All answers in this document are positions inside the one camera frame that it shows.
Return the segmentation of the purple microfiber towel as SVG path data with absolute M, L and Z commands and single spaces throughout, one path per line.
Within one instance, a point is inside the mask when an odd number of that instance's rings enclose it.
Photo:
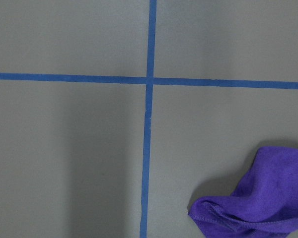
M 204 196 L 188 211 L 207 238 L 285 238 L 298 230 L 298 149 L 258 149 L 229 196 Z

